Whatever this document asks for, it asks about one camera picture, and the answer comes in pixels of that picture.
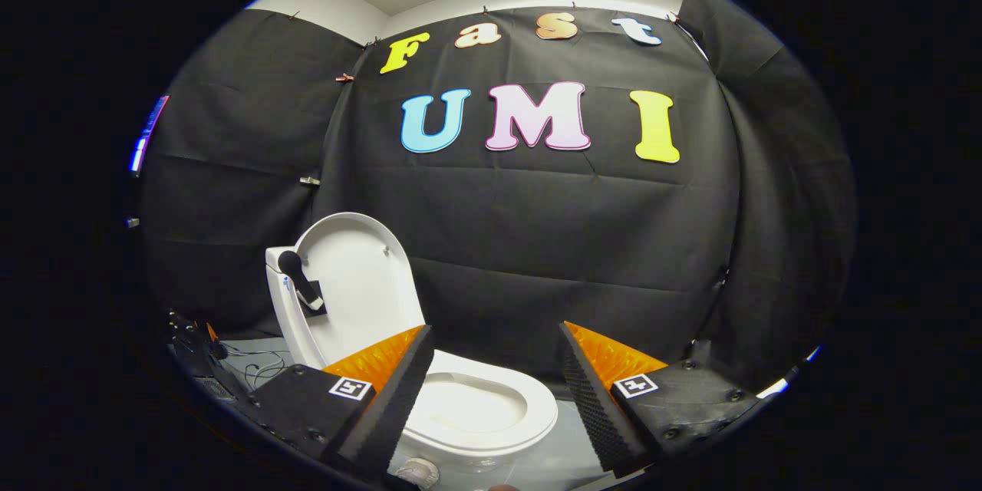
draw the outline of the letter m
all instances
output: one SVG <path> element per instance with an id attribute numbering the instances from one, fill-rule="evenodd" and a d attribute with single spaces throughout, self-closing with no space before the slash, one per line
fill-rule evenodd
<path id="1" fill-rule="evenodd" d="M 494 134 L 484 143 L 489 150 L 511 150 L 519 145 L 512 133 L 512 122 L 519 128 L 523 140 L 534 147 L 546 124 L 552 123 L 546 146 L 554 150 L 582 150 L 590 145 L 583 133 L 579 113 L 579 97 L 586 86 L 578 82 L 557 82 L 546 91 L 542 102 L 535 105 L 526 89 L 518 84 L 495 86 L 488 94 L 495 99 Z"/>

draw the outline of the toilet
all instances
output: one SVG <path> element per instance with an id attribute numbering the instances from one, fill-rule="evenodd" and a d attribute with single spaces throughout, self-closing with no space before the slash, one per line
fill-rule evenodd
<path id="1" fill-rule="evenodd" d="M 323 291 L 322 310 L 298 299 L 279 268 L 284 251 L 301 257 L 304 276 Z M 294 246 L 270 247 L 266 277 L 292 358 L 312 368 L 426 323 L 406 251 L 366 215 L 336 213 Z M 437 350 L 397 450 L 440 470 L 481 473 L 527 452 L 557 416 L 552 392 L 529 375 Z"/>

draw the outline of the black backdrop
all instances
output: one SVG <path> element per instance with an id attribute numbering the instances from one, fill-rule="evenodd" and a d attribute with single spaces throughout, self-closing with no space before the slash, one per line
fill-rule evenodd
<path id="1" fill-rule="evenodd" d="M 49 271 L 21 272 L 29 267 L 20 264 L 15 274 L 34 287 L 10 296 L 33 305 L 39 289 L 68 293 L 40 300 L 67 305 L 64 316 L 17 309 L 28 316 L 18 336 L 31 358 L 9 377 L 27 385 L 5 394 L 14 414 L 6 486 L 283 485 L 286 472 L 272 466 L 287 460 L 208 410 L 162 351 L 148 347 L 156 343 L 151 323 L 160 321 L 138 308 L 148 298 L 143 266 L 130 255 L 138 251 L 132 232 L 120 225 L 133 212 L 125 168 L 147 111 L 187 55 L 251 0 L 112 0 L 112 9 L 60 0 L 57 11 L 46 8 L 53 0 L 10 1 L 8 27 L 24 39 L 11 49 L 15 84 L 24 87 L 9 113 L 47 123 L 20 125 L 25 153 L 45 145 L 66 162 L 31 155 L 15 166 L 25 193 L 43 207 L 14 211 L 15 244 L 37 267 L 59 272 L 52 285 Z M 964 488 L 971 448 L 957 441 L 965 418 L 955 407 L 970 397 L 962 387 L 969 364 L 948 345 L 970 328 L 955 282 L 972 257 L 967 233 L 955 232 L 960 219 L 938 200 L 969 189 L 950 177 L 971 143 L 961 123 L 967 104 L 953 89 L 969 68 L 965 4 L 740 2 L 815 72 L 844 118 L 860 197 L 857 256 L 845 308 L 806 376 L 746 432 L 658 485 Z M 912 103 L 918 94 L 932 101 Z M 929 213 L 936 224 L 927 236 L 920 217 Z M 56 256 L 38 248 L 39 236 L 66 225 L 64 238 L 77 247 Z"/>
<path id="2" fill-rule="evenodd" d="M 263 250 L 357 211 L 403 243 L 438 348 L 561 385 L 555 325 L 569 320 L 666 362 L 711 338 L 716 369 L 770 386 L 819 344 L 855 241 L 852 168 L 823 93 L 726 0 L 681 6 L 708 62 L 680 27 L 636 13 L 569 9 L 574 38 L 538 38 L 537 17 L 565 9 L 455 17 L 367 48 L 282 13 L 236 15 L 169 86 L 147 146 L 140 218 L 158 305 L 224 338 L 278 334 Z M 623 17 L 662 43 L 634 42 L 611 23 Z M 480 22 L 501 39 L 453 46 Z M 406 67 L 380 74 L 390 43 L 424 31 Z M 484 147 L 488 90 L 518 84 L 538 102 L 560 81 L 585 85 L 589 148 Z M 402 103 L 460 88 L 456 140 L 404 148 Z M 632 90 L 672 98 L 677 163 L 634 154 Z M 427 111 L 435 133 L 445 110 Z"/>

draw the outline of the floor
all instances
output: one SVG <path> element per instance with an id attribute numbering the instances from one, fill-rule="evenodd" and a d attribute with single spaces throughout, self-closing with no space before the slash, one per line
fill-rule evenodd
<path id="1" fill-rule="evenodd" d="M 261 387 L 277 374 L 270 368 L 256 378 L 256 368 L 273 365 L 290 366 L 292 358 L 283 338 L 264 338 L 264 340 L 224 341 L 241 352 L 257 352 L 248 356 L 232 356 L 224 360 L 226 367 L 238 376 L 248 389 Z M 487 473 L 455 473 L 441 470 L 440 480 L 431 491 L 466 490 L 483 491 L 492 485 L 506 483 L 519 491 L 599 491 L 611 484 L 621 482 L 636 474 L 615 479 L 613 474 L 604 473 L 590 446 L 586 429 L 579 418 L 575 404 L 567 400 L 557 400 L 559 418 L 555 427 L 542 441 L 533 446 L 526 456 L 509 466 L 498 466 Z M 395 473 L 408 460 L 408 456 L 396 448 L 389 466 L 389 473 Z"/>

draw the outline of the toilet lid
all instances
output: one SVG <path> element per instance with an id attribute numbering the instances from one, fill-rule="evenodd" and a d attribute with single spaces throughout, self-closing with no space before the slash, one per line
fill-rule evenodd
<path id="1" fill-rule="evenodd" d="M 529 375 L 435 351 L 404 432 L 459 455 L 527 446 L 555 425 L 553 394 Z"/>
<path id="2" fill-rule="evenodd" d="M 327 307 L 306 319 L 325 366 L 425 324 L 406 251 L 376 219 L 334 213 L 310 226 L 295 250 Z"/>

